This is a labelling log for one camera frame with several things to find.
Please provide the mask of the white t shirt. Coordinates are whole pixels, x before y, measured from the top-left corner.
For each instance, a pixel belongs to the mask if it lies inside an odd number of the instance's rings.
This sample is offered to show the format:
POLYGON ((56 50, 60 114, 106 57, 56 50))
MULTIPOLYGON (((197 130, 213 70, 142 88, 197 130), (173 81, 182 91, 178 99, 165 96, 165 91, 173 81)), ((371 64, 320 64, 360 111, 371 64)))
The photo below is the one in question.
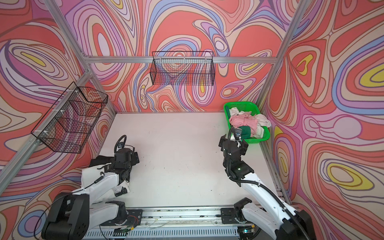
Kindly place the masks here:
POLYGON ((130 192, 125 178, 128 171, 114 169, 113 164, 101 164, 82 169, 81 188, 90 195, 92 203, 109 201, 130 192))

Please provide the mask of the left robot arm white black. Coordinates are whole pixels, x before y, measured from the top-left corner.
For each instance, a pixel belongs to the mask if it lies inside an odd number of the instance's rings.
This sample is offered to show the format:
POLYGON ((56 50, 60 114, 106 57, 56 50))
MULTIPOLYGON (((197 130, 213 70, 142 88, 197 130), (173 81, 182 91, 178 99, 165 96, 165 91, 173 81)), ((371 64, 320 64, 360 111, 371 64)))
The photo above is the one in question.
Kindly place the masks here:
POLYGON ((58 194, 42 213, 43 240, 81 240, 89 229, 102 224, 123 226, 129 215, 116 198, 129 192, 133 166, 140 162, 135 150, 120 149, 114 156, 97 156, 82 170, 82 185, 58 194))

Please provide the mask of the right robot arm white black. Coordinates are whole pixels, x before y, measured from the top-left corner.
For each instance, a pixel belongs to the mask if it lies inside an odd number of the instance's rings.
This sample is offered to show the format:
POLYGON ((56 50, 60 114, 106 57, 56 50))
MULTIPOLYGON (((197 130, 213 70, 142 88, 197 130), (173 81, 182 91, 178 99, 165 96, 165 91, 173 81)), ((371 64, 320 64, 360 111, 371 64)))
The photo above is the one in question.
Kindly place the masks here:
POLYGON ((250 222, 274 240, 315 240, 311 216, 296 210, 279 198, 258 177, 241 157, 248 149, 246 141, 221 136, 219 147, 223 152, 223 166, 230 181, 247 191, 258 203, 243 198, 234 204, 235 218, 239 223, 250 222))

